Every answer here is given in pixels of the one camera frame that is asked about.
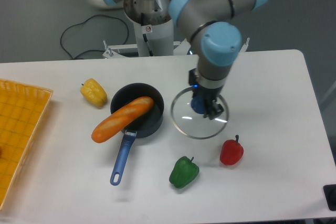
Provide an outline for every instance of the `baguette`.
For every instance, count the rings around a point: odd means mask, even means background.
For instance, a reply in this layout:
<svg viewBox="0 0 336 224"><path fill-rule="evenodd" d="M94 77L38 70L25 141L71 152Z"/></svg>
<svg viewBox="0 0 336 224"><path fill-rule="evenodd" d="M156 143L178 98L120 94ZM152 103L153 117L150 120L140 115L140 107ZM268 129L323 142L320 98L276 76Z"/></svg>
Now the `baguette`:
<svg viewBox="0 0 336 224"><path fill-rule="evenodd" d="M150 97L139 97L121 107L102 121L92 132L91 138L97 143L103 143L116 135L138 117L142 116L154 106Z"/></svg>

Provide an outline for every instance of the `black cable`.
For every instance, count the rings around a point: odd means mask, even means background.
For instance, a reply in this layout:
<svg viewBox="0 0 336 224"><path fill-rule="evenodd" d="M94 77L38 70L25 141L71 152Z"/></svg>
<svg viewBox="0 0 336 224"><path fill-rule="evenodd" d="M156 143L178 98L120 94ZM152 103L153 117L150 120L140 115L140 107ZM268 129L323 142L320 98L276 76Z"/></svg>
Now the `black cable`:
<svg viewBox="0 0 336 224"><path fill-rule="evenodd" d="M129 37L129 29L128 29L128 26L126 24L125 21L123 21L122 19L120 18L116 18L116 17L112 17L112 16L108 16L108 15L104 15L104 14L97 14L97 15L93 15L91 17L89 17L87 20L85 20L84 22L82 23L78 23L78 24L75 24L75 25L72 25L72 26L69 26L67 29L64 30L64 32L62 33L61 35L61 38L60 38L60 45L61 45L61 48L71 57L72 60L78 60L78 59L81 59L82 58L79 58L81 55L83 54L86 54L88 52L105 52L104 50L99 50L99 49L90 49L90 50L87 50L87 51L84 51L84 52L81 52L79 55L73 57L71 55L71 53L69 53L63 46L63 42L62 42L62 39L63 39L63 35L65 34L65 32L67 30L69 30L70 28L73 28L74 26L79 26L79 25L84 25L87 21L89 21L90 19L93 19L93 18L96 18L96 17L101 17L101 18L112 18L112 19L116 19L116 20L119 20L120 22L122 22L125 26L126 26L126 29L127 29L127 36L126 36L126 39L125 41L123 42L123 45L126 43L126 41L128 40L128 37Z"/></svg>
<svg viewBox="0 0 336 224"><path fill-rule="evenodd" d="M144 19L145 19L145 14L141 13L141 17L140 17L140 25L144 26ZM146 34L142 34L143 40L146 42L147 45L147 50L150 56L154 56L151 45L149 45L148 39L147 39L147 35Z"/></svg>

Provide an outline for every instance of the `glass lid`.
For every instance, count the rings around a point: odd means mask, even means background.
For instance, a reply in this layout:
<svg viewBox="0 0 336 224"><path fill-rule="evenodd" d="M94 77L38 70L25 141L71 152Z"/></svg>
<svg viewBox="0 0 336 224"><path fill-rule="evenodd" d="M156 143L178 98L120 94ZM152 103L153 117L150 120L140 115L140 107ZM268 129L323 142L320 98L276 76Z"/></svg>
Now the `glass lid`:
<svg viewBox="0 0 336 224"><path fill-rule="evenodd" d="M224 98L219 95L217 103L224 108L217 118L204 118L203 113L196 113L192 108L193 88L182 90L171 106L171 116L175 127L184 135L194 139L207 139L216 136L226 126L229 110Z"/></svg>

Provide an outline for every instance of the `black object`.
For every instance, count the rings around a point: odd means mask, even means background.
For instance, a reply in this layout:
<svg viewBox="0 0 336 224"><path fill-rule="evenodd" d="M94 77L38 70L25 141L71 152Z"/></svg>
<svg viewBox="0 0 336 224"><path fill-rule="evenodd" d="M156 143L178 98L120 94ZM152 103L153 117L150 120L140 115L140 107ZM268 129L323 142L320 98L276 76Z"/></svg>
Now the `black object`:
<svg viewBox="0 0 336 224"><path fill-rule="evenodd" d="M196 113L203 114L204 118L212 120L224 112L223 106L217 103L217 97L223 86L217 89L208 89L199 85L196 81L195 69L189 71L189 85L193 87L191 106Z"/></svg>
<svg viewBox="0 0 336 224"><path fill-rule="evenodd" d="M192 44L192 43L193 43L194 38L196 37L196 35L197 35L200 31L202 31L205 27L208 27L209 25L212 25L213 23L216 23L216 22L217 22L217 21L215 21L215 20L211 20L211 21L208 21L207 23L205 23L205 24L199 26L199 28L198 28L196 31L194 31L194 33L190 36L190 42L189 42L189 44Z"/></svg>
<svg viewBox="0 0 336 224"><path fill-rule="evenodd" d="M323 187L325 199L331 211L336 211L336 185L326 185Z"/></svg>
<svg viewBox="0 0 336 224"><path fill-rule="evenodd" d="M79 57L82 56L82 55L84 55L84 54L86 54L86 53L88 53L88 52L105 52L105 50L90 49L90 50L81 52L79 55L73 57L73 56L71 55L71 53L69 53L69 52L65 49L65 47L63 46L63 41L62 41L62 39L63 39L63 36L64 36L64 34L66 33L67 30L69 30L70 28L73 28L73 27L75 27L75 26L84 25L87 21L89 21L89 20L91 20L91 19L93 19L93 18L112 18L112 19L116 19L116 20L122 22L122 23L125 25L125 27L126 27L126 31L127 31L126 39L124 40L124 42L123 42L122 44L124 45L124 44L126 43L126 41L128 40L128 37L129 37L129 29L128 29L128 26L127 26L127 24L126 24L125 21L123 21L123 20L120 19L120 18L111 17L111 16L104 15L104 14L93 15L93 16L89 17L87 20L85 20L85 21L82 22L82 23L78 23L78 24L69 26L67 29L64 30L64 32L63 32L62 35L61 35L61 38L60 38L60 45L61 45L61 48L68 54L68 56L71 57L71 60L82 59L82 58L79 58Z"/></svg>
<svg viewBox="0 0 336 224"><path fill-rule="evenodd" d="M152 135L163 121L163 98L156 88L145 83L133 83L120 89L112 99L111 113L139 97L151 97L154 100L154 106L122 130L124 136L110 179L110 183L114 186L120 184L127 157L135 139Z"/></svg>
<svg viewBox="0 0 336 224"><path fill-rule="evenodd" d="M127 125L122 132L136 132L137 138L152 135L163 121L164 102L158 90L145 83L132 83L120 89L111 102L111 114L139 97L151 97L154 107L145 115Z"/></svg>

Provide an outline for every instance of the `yellow bell pepper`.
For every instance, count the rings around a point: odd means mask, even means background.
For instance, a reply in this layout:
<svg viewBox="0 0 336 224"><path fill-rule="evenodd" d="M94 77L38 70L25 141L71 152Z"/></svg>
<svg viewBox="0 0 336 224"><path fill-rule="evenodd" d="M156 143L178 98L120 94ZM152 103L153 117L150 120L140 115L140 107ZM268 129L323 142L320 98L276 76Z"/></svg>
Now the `yellow bell pepper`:
<svg viewBox="0 0 336 224"><path fill-rule="evenodd" d="M97 107L102 107L107 103L106 92L95 79L86 80L80 92L86 100Z"/></svg>

